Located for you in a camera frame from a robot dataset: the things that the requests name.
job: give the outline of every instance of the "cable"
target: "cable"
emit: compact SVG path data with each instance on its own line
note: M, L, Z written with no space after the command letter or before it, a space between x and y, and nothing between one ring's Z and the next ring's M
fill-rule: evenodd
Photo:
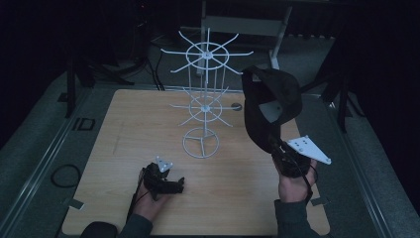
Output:
M76 183L74 183L74 184L69 184L69 185L63 185L63 184L59 184L59 183L55 180L55 175L56 175L59 171L61 171L62 169L64 169L64 168L73 168L73 169L75 169L75 170L76 170L76 172L77 172L77 182L76 182ZM80 169L79 169L77 166L70 165L70 164L68 164L68 165L63 165L63 166L60 166L60 167L56 168L56 169L55 169L55 171L53 171L53 172L52 172L52 175L51 175L51 177L50 177L50 180L51 180L52 184L54 184L55 186L58 186L58 187L62 187L62 188L76 187L76 186L79 184L80 179L81 179L81 172L80 172Z

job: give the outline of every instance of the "person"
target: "person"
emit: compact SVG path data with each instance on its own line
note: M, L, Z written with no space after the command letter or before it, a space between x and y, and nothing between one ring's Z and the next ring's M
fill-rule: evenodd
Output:
M311 166L306 177L312 186L316 178L315 160L311 161ZM304 179L285 177L281 174L278 167L276 169L279 174L279 199L274 202L274 207L277 219L278 238L320 237L311 229L307 220L305 198L308 193L308 187ZM155 218L172 195L163 194L159 200L154 201L152 196L148 194L148 190L141 185L137 197L140 199L118 236L119 238L149 237Z

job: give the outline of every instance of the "metal stand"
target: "metal stand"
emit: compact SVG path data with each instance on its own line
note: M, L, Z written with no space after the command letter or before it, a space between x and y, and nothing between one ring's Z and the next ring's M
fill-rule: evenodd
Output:
M222 112L225 109L240 110L241 105L231 107L224 107L221 102L222 95L228 90L229 87L224 86L226 68L236 74L242 74L241 72L235 71L234 69L227 66L230 57L242 57L249 56L253 52L246 54L230 54L225 48L229 43L233 42L238 34L230 41L223 45L215 44L210 42L210 29L208 29L207 41L194 44L185 38L180 32L179 35L187 41L191 46L186 52L169 52L162 50L167 54L174 55L185 55L187 64L171 72L179 72L185 68L188 69L189 87L183 88L190 98L189 105L170 105L172 107L186 108L189 111L190 117L185 120L180 126L186 124L192 119L203 123L202 127L197 127L189 130L183 137L182 145L185 152L194 158L205 159L213 156L219 148L219 138L217 134L208 128L208 123L220 120L227 126L232 127L231 124L221 118ZM203 70L203 74L200 76L201 83L199 90L193 90L191 86L191 67ZM222 81L220 88L217 88L218 69L223 70ZM213 88L208 88L210 74L213 78Z

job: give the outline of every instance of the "wire display stand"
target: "wire display stand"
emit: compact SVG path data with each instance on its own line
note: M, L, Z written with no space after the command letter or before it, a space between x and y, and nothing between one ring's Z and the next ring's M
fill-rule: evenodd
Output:
M244 57L249 56L253 52L245 54L230 54L225 48L228 44L235 41L239 34L231 40L220 45L210 42L210 29L207 31L207 41L201 43L192 43L180 32L179 35L188 42L191 46L186 52L170 52L162 49L166 54L185 55L187 64L170 72L179 72L183 69L188 70L188 87L183 87L183 90L188 94L190 102L189 105L173 105L172 107L188 109L190 117L179 124L185 125L191 120L202 122L202 127L197 127L189 130L182 140L182 146L185 152L191 157L198 159L205 159L213 156L219 149L219 137L217 134L208 128L208 123L219 120L225 125L232 127L231 124L221 118L223 110L241 110L241 105L231 105L224 107L222 105L222 96L228 90L225 88L226 69L235 74L242 74L227 66L230 57ZM200 74L200 87L198 90L193 90L191 68L202 70ZM218 82L218 70L222 70L221 82ZM209 88L210 77L213 79L213 87Z

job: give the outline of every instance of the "dark background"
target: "dark background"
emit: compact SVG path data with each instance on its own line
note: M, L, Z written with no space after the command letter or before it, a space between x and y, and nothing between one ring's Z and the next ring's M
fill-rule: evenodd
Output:
M176 41L180 24L199 26L198 2L154 1L155 6L148 1L111 0L1 2L0 146L7 143L48 85L65 72L69 53L115 64L119 36L144 21L154 21ZM365 6L347 19L319 75L349 70L351 91L358 96L419 212L420 116L416 110L420 108L420 6L414 0L353 2ZM146 9L139 8L142 3ZM293 12L289 37L314 31L308 31L311 27L301 20L302 15L311 19L317 8L308 6Z

